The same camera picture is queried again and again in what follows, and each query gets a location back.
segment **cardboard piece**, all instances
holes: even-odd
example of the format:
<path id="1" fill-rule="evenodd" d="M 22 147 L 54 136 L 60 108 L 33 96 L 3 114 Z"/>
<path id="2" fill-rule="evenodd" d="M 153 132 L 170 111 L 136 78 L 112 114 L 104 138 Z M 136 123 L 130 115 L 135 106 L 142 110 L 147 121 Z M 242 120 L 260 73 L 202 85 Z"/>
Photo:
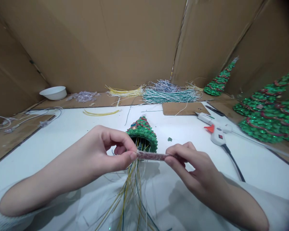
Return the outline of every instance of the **cardboard piece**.
<path id="1" fill-rule="evenodd" d="M 239 101 L 236 99 L 223 99 L 223 100 L 214 100 L 208 102 L 212 107 L 215 109 L 223 112 L 227 118 L 235 123 L 238 124 L 240 121 L 242 121 L 245 117 L 236 113 L 233 110 L 233 106 L 236 105 Z"/>
<path id="2" fill-rule="evenodd" d="M 34 117 L 36 115 L 27 115 L 18 114 L 13 118 L 18 120 L 13 120 L 10 128 L 19 124 L 21 121 Z M 3 159 L 6 155 L 11 153 L 15 148 L 17 148 L 20 144 L 22 144 L 25 140 L 27 140 L 30 136 L 32 136 L 35 132 L 37 132 L 40 128 L 38 127 L 40 121 L 46 121 L 53 118 L 54 115 L 42 115 L 36 117 L 34 119 L 28 120 L 16 128 L 12 133 L 4 133 L 5 129 L 0 129 L 0 160 Z"/>
<path id="3" fill-rule="evenodd" d="M 289 1 L 267 1 L 236 47 L 225 91 L 243 100 L 289 72 Z M 289 98 L 289 85 L 282 99 Z"/>
<path id="4" fill-rule="evenodd" d="M 0 0 L 0 14 L 52 86 L 103 92 L 169 78 L 185 4 Z"/>
<path id="5" fill-rule="evenodd" d="M 203 112 L 203 113 L 206 113 L 206 114 L 210 115 L 210 113 L 208 112 L 206 107 L 200 102 L 187 103 L 187 106 L 186 106 L 186 103 L 175 103 L 175 102 L 163 103 L 163 113 L 164 113 L 164 115 L 174 116 L 179 111 L 181 111 L 178 114 L 179 116 L 196 115 L 195 112 L 198 112 L 198 113 Z"/>
<path id="6" fill-rule="evenodd" d="M 62 100 L 45 100 L 44 102 L 40 103 L 39 105 L 35 106 L 32 110 L 40 110 L 46 109 L 49 107 L 62 107 L 62 108 L 86 108 L 86 107 L 114 107 L 117 105 L 117 101 L 119 97 L 111 97 L 107 93 L 103 92 L 100 93 L 100 96 L 96 96 L 95 101 L 88 101 L 85 103 L 80 103 L 76 101 L 76 99 L 72 99 L 67 101 L 67 97 Z"/>
<path id="7" fill-rule="evenodd" d="M 193 81 L 203 88 L 225 66 L 263 1 L 189 2 L 192 5 L 186 15 L 185 35 L 180 37 L 181 51 L 175 60 L 172 81 L 179 86 Z M 239 77 L 230 76 L 229 81 L 236 82 Z"/>
<path id="8" fill-rule="evenodd" d="M 11 117 L 37 103 L 42 99 L 39 91 L 47 86 L 21 44 L 0 22 L 0 116 Z"/>

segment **left hand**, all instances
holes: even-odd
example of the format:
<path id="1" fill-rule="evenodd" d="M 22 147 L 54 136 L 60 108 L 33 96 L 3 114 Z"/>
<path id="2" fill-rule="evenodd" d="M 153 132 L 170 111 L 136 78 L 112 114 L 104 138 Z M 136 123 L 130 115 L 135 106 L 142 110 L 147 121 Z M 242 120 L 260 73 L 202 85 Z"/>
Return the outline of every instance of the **left hand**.
<path id="1" fill-rule="evenodd" d="M 106 151 L 114 145 L 116 155 L 108 156 Z M 43 169 L 8 190 L 0 212 L 10 217 L 32 212 L 103 174 L 126 169 L 137 158 L 136 152 L 127 133 L 98 125 Z"/>

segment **right hand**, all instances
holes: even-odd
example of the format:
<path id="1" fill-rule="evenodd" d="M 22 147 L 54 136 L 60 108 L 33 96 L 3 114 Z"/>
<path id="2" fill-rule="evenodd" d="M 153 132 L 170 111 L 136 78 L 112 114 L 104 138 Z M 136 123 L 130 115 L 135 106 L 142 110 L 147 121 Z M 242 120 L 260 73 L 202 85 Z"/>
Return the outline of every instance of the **right hand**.
<path id="1" fill-rule="evenodd" d="M 247 230 L 269 229 L 267 217 L 255 199 L 244 189 L 228 184 L 208 154 L 197 151 L 192 142 L 171 146 L 166 154 L 177 154 L 195 168 L 188 172 L 176 158 L 165 158 L 188 190 L 207 207 Z"/>
<path id="2" fill-rule="evenodd" d="M 166 154 L 177 154 L 195 168 L 188 172 L 176 158 L 165 158 L 165 162 L 179 175 L 188 190 L 202 203 L 217 213 L 223 212 L 224 208 L 229 206 L 233 212 L 239 210 L 232 197 L 232 190 L 208 154 L 197 151 L 192 142 L 171 146 L 166 150 Z"/>

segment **finger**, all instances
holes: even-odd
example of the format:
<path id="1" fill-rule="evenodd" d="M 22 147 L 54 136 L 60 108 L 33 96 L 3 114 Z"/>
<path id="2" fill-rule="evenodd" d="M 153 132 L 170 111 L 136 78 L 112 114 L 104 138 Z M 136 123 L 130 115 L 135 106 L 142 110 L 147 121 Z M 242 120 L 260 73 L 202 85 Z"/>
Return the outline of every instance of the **finger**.
<path id="1" fill-rule="evenodd" d="M 126 132 L 108 128 L 107 132 L 102 133 L 102 139 L 103 140 L 110 139 L 110 141 L 118 142 L 118 143 L 120 142 L 124 145 L 126 150 L 137 152 L 136 145 L 134 144 L 133 140 L 130 138 L 130 136 Z"/>
<path id="2" fill-rule="evenodd" d="M 121 155 L 122 153 L 126 152 L 126 148 L 124 146 L 117 146 L 115 150 L 117 150 L 115 153 L 116 155 Z"/>
<path id="3" fill-rule="evenodd" d="M 187 143 L 183 144 L 183 146 L 192 150 L 196 150 L 195 146 L 193 145 L 191 141 L 188 141 Z"/>
<path id="4" fill-rule="evenodd" d="M 166 154 L 174 156 L 175 154 L 178 154 L 180 157 L 183 157 L 187 161 L 191 161 L 193 158 L 195 158 L 195 151 L 191 150 L 187 147 L 184 147 L 181 144 L 175 144 L 169 148 L 166 149 Z"/>
<path id="5" fill-rule="evenodd" d="M 185 167 L 183 167 L 182 164 L 174 157 L 166 157 L 165 162 L 176 172 L 176 174 L 182 179 L 183 183 L 189 189 L 195 179 L 190 175 Z"/>
<path id="6" fill-rule="evenodd" d="M 116 172 L 125 170 L 136 158 L 136 153 L 132 151 L 127 151 L 117 156 L 107 156 L 106 171 Z"/>

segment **teal wire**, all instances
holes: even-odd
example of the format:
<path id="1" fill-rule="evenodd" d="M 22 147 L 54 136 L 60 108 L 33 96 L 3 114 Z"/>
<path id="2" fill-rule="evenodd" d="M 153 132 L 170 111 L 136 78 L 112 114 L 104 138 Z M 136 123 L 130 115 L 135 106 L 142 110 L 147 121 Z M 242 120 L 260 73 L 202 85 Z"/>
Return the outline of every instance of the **teal wire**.
<path id="1" fill-rule="evenodd" d="M 152 89 L 146 89 L 143 95 L 145 103 L 166 103 L 166 102 L 177 102 L 177 103 L 187 103 L 187 102 L 197 102 L 200 96 L 197 91 L 193 89 L 188 89 L 179 92 L 158 92 Z"/>

